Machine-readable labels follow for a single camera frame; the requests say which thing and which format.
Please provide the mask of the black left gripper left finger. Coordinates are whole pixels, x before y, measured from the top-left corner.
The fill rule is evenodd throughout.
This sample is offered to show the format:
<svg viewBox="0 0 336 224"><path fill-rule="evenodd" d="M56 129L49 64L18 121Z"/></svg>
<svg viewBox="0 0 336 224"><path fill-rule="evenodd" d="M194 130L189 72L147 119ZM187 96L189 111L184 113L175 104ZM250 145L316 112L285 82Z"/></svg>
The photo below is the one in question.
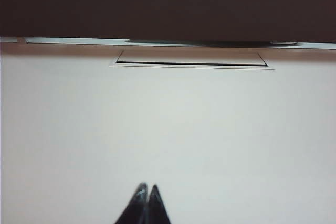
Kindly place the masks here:
<svg viewBox="0 0 336 224"><path fill-rule="evenodd" d="M118 217L116 224L142 224L148 222L147 213L148 186L139 183L129 203Z"/></svg>

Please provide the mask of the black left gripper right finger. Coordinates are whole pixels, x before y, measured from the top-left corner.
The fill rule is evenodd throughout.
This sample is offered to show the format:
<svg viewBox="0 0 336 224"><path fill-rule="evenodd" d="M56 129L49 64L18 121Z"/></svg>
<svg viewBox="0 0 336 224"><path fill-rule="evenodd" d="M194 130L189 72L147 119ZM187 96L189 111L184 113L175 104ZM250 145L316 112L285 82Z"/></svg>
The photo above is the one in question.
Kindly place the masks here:
<svg viewBox="0 0 336 224"><path fill-rule="evenodd" d="M170 224L170 219L165 209L157 185L152 187L148 201L148 223L150 224Z"/></svg>

